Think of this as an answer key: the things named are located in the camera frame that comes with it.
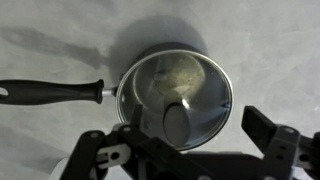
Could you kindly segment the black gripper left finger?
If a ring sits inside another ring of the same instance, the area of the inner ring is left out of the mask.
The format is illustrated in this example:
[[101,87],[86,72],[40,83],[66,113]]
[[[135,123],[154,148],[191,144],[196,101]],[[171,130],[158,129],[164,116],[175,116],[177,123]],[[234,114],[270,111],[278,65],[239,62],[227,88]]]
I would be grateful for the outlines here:
[[59,180],[103,180],[108,169],[121,166],[135,180],[214,180],[214,174],[159,138],[138,129],[142,106],[132,121],[120,123],[105,135],[83,133]]

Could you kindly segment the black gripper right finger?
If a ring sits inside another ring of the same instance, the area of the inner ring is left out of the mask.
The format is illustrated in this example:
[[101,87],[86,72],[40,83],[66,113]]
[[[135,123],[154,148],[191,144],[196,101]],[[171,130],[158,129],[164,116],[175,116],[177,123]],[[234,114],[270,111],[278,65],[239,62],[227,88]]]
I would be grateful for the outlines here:
[[320,180],[320,132],[304,136],[293,127],[273,123],[254,106],[244,107],[241,127],[263,153],[259,180],[295,180],[295,167]]

